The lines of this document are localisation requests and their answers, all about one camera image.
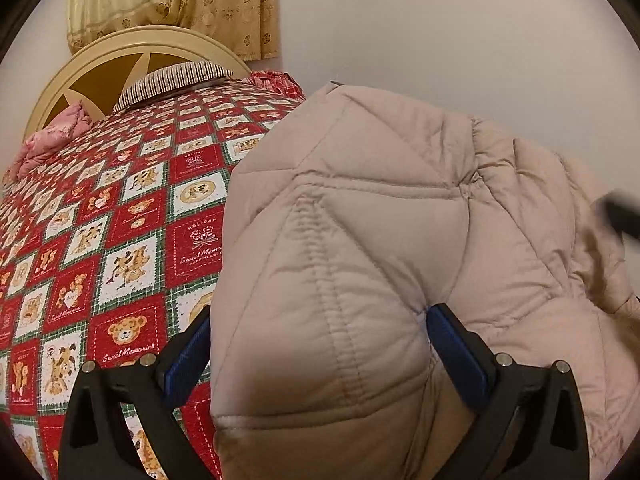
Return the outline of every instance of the pillow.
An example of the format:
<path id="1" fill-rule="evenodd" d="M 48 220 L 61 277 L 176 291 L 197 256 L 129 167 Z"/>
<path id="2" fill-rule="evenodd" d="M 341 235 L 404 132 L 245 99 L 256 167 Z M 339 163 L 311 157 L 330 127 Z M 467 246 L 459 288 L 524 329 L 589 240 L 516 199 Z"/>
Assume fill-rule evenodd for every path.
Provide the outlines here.
<path id="1" fill-rule="evenodd" d="M 215 79 L 209 79 L 203 83 L 196 83 L 193 85 L 183 86 L 182 88 L 178 88 L 177 90 L 169 90 L 168 92 L 163 92 L 154 97 L 149 97 L 148 99 L 142 99 L 142 101 L 138 101 L 137 103 L 127 107 L 127 112 L 131 110 L 137 110 L 138 108 L 146 108 L 149 105 L 159 103 L 164 101 L 165 99 L 170 99 L 172 97 L 177 97 L 178 95 L 184 95 L 187 92 L 191 92 L 193 90 L 199 90 L 201 88 L 211 88 L 213 86 L 222 85 L 226 81 L 226 77 L 218 77 Z"/>
<path id="2" fill-rule="evenodd" d="M 113 111 L 119 112 L 159 94 L 189 87 L 210 79 L 231 77 L 233 74 L 231 70 L 210 61 L 189 61 L 165 66 L 145 75 L 133 85 L 125 88 L 113 107 Z"/>
<path id="3" fill-rule="evenodd" d="M 92 120 L 81 102 L 72 104 L 56 115 L 42 130 L 31 134 L 20 147 L 14 163 L 6 170 L 6 183 L 17 182 L 31 170 L 46 163 L 72 140 L 91 129 Z"/>

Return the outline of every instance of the red plaid fabric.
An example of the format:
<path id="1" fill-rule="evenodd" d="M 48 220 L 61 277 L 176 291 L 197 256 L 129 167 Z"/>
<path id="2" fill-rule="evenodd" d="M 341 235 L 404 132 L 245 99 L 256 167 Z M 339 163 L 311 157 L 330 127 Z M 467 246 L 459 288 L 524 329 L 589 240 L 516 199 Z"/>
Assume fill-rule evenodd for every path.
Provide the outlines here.
<path id="1" fill-rule="evenodd" d="M 254 85 L 257 88 L 264 88 L 277 94 L 284 95 L 289 99 L 302 102 L 306 99 L 305 93 L 296 81 L 287 73 L 276 72 L 275 70 L 260 70 L 252 72 L 251 75 L 242 79 L 243 83 Z"/>
<path id="2" fill-rule="evenodd" d="M 212 297 L 231 171 L 298 102 L 240 83 L 113 114 L 0 205 L 0 417 L 47 479 L 82 362 L 159 352 Z M 209 367 L 174 416 L 217 476 Z M 126 423 L 165 479 L 132 406 Z"/>

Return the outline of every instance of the white wall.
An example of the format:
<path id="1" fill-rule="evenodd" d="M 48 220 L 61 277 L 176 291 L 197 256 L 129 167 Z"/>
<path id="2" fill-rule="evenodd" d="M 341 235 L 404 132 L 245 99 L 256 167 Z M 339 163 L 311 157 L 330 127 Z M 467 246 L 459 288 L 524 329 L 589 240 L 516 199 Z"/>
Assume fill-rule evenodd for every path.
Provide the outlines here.
<path id="1" fill-rule="evenodd" d="M 66 44 L 66 0 L 41 0 L 0 63 L 0 171 L 20 148 L 40 93 L 71 59 Z"/>
<path id="2" fill-rule="evenodd" d="M 306 92 L 335 79 L 494 118 L 640 198 L 640 51 L 606 0 L 281 4 L 282 59 L 257 66 L 286 70 Z M 0 64 L 0 138 L 14 151 L 69 57 L 65 30 L 65 0 L 43 0 Z"/>

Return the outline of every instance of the blue gripper pad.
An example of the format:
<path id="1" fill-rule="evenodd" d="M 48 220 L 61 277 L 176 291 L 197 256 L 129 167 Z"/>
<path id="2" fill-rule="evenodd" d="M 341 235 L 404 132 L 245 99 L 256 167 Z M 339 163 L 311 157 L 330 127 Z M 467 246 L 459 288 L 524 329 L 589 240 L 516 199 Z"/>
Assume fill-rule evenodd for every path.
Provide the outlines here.
<path id="1" fill-rule="evenodd" d="M 184 348 L 174 356 L 172 364 L 164 373 L 164 403 L 169 408 L 183 406 L 191 391 L 195 388 L 202 371 L 209 362 L 211 350 L 211 323 L 209 320 L 209 309 L 206 309 L 206 318 L 200 323 L 191 337 L 184 345 Z"/>
<path id="2" fill-rule="evenodd" d="M 460 398 L 474 412 L 481 412 L 493 387 L 487 373 L 490 372 L 487 367 L 492 366 L 487 359 L 492 359 L 493 354 L 477 334 L 464 328 L 445 304 L 432 306 L 426 320 L 431 344 Z"/>

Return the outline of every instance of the metal bolt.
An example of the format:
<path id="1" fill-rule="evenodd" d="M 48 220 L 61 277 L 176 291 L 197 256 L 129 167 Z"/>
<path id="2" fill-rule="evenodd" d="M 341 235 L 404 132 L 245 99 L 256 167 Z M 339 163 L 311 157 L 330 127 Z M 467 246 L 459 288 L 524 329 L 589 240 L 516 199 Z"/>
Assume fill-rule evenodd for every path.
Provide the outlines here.
<path id="1" fill-rule="evenodd" d="M 507 367 L 513 364 L 513 357 L 511 357 L 509 354 L 505 354 L 504 352 L 500 352 L 499 354 L 495 355 L 495 361 L 500 366 Z"/>
<path id="2" fill-rule="evenodd" d="M 561 374 L 565 374 L 571 371 L 571 367 L 569 366 L 569 363 L 566 361 L 558 361 L 556 363 L 556 368 Z"/>
<path id="3" fill-rule="evenodd" d="M 143 366 L 151 366 L 155 362 L 156 362 L 156 355 L 155 354 L 144 354 L 140 358 L 140 364 L 143 365 Z"/>
<path id="4" fill-rule="evenodd" d="M 85 361 L 82 363 L 81 370 L 85 373 L 91 373 L 95 370 L 95 361 Z"/>

